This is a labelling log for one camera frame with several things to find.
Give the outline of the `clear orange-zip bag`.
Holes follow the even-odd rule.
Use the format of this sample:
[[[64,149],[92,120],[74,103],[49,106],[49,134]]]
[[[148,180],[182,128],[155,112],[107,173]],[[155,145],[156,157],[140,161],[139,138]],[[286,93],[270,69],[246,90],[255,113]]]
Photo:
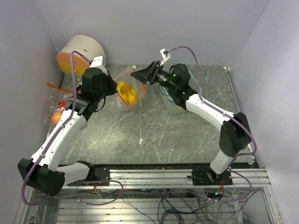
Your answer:
[[[68,101],[73,96],[73,89],[62,89],[47,83],[46,106],[43,116],[43,123],[48,126],[55,126],[51,123],[51,116],[55,112],[63,112],[65,107],[59,108],[59,101]]]
[[[120,110],[136,105],[146,94],[145,84],[142,84],[130,75],[135,71],[136,66],[133,65],[115,80],[117,83],[116,105]]]

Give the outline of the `yellow toy banana bunch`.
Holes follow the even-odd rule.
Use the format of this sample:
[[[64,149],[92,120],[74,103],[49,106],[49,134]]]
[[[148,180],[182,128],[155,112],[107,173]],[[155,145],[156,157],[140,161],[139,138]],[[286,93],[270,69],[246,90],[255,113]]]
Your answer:
[[[118,92],[127,105],[134,105],[137,102],[137,93],[128,83],[119,82]]]

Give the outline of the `red toy wax apple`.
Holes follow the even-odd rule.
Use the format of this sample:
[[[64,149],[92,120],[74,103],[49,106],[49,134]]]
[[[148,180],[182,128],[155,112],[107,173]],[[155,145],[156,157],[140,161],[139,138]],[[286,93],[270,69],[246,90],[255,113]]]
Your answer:
[[[59,102],[58,102],[58,107],[59,107],[59,108],[63,108],[63,107],[66,106],[66,104],[67,104],[66,101],[59,101]]]

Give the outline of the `clear orange-zip top bag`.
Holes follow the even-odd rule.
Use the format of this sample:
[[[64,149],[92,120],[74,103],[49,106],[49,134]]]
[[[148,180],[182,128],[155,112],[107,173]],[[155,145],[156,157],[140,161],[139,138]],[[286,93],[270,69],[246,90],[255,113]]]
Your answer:
[[[43,116],[43,123],[48,126],[55,126],[51,123],[51,116],[55,112],[63,112],[65,107],[59,108],[59,101],[68,101],[73,96],[73,89],[62,89],[47,83],[46,106]]]

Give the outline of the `pink toy peach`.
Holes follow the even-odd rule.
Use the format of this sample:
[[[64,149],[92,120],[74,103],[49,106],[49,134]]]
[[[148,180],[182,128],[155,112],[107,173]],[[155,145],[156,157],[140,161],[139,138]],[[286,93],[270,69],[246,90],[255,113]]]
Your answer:
[[[51,116],[51,123],[53,125],[57,125],[57,123],[60,121],[62,115],[63,115],[62,112],[55,112],[55,113],[53,113],[53,115]]]

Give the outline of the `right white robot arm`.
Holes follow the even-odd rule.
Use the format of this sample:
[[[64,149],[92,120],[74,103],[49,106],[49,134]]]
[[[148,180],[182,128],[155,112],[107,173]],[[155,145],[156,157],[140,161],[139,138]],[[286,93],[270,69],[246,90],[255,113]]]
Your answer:
[[[246,115],[228,112],[204,99],[189,85],[191,73],[185,64],[175,64],[165,71],[159,62],[153,61],[147,68],[130,75],[142,84],[158,83],[165,87],[177,106],[199,115],[218,129],[220,150],[210,163],[206,179],[212,185],[220,182],[239,152],[251,142]]]

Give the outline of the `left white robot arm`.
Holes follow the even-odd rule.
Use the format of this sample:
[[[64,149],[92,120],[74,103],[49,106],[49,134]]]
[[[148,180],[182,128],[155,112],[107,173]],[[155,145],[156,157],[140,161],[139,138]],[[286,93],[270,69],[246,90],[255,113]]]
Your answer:
[[[18,169],[23,178],[22,188],[32,187],[48,196],[57,195],[63,186],[82,182],[91,185],[95,181],[95,166],[86,161],[59,166],[62,155],[76,133],[87,123],[91,115],[100,111],[98,104],[107,96],[117,93],[117,83],[110,73],[99,68],[88,68],[82,76],[82,84],[65,105],[62,117],[46,141],[30,159],[22,158]]]

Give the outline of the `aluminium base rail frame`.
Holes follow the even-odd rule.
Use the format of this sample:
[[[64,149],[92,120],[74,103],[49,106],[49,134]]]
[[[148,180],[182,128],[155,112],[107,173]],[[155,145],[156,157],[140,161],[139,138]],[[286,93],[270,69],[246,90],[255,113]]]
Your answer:
[[[280,224],[271,182],[257,163],[236,163],[221,178],[207,163],[95,165],[55,196],[26,188],[18,224]]]

